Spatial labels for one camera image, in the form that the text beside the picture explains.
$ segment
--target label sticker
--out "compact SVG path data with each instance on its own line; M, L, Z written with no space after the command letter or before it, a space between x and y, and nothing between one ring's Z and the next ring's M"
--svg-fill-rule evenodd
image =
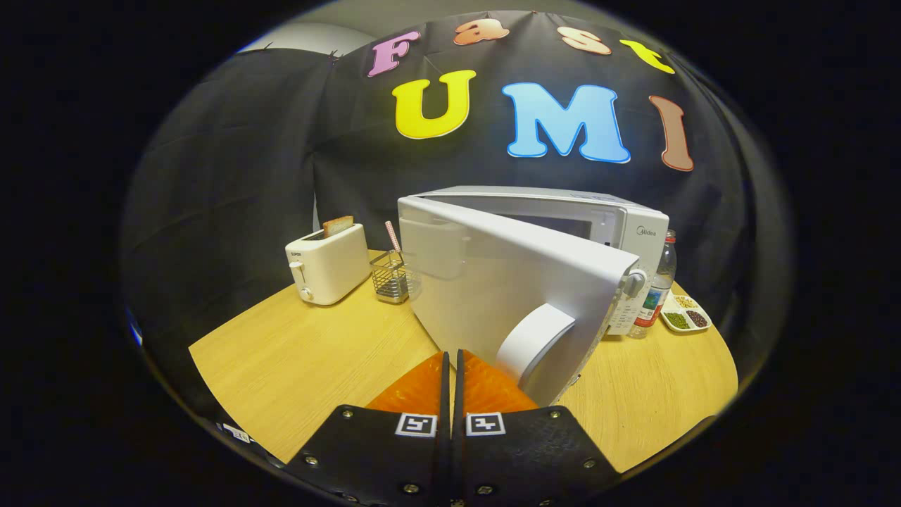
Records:
M644 299L644 304L638 310L636 323L645 327L653 324L660 309L663 308L663 301L666 300L667 294L669 294L669 289L651 287L651 290L648 290L648 296Z
M232 428L231 426L229 426L227 424L223 424L223 428L227 429L228 432L231 433L233 437L235 437L247 444L250 443L250 435L248 435L246 432L241 431L240 429L237 429L237 428Z
M500 412L466 415L466 436L484 437L488 435L504 435L504 418Z
M397 422L395 435L401 437L423 437L434 438L438 429L438 416L426 414L407 414L400 415Z

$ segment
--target pink letter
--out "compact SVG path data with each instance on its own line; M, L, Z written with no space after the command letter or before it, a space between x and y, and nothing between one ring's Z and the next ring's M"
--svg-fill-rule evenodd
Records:
M400 65L399 61L395 61L395 55L398 57L406 55L406 52L410 50L408 41L416 39L419 39L419 32L410 32L372 46L376 58L373 61L372 70L369 71L369 76L373 77Z

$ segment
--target white wall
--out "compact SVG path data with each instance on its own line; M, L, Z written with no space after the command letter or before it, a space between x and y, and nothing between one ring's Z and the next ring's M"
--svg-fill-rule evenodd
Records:
M261 50L268 44L270 49L291 48L324 54L337 50L335 56L341 56L374 40L375 37L367 33L335 24L292 22L279 26L238 52Z

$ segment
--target pink straw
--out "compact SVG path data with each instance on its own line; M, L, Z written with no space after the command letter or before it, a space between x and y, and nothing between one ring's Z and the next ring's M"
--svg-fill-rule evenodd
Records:
M388 235L391 236L391 244L395 246L395 251L400 253L400 243L397 242L397 236L394 234L394 227L391 225L391 220L385 222L385 228L388 230Z

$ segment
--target microwave door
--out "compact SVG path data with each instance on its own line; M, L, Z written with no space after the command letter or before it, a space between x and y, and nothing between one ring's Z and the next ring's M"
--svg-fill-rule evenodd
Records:
M462 348L501 368L542 406L556 401L604 334L638 257L445 202L397 203L410 304L435 344L451 361Z

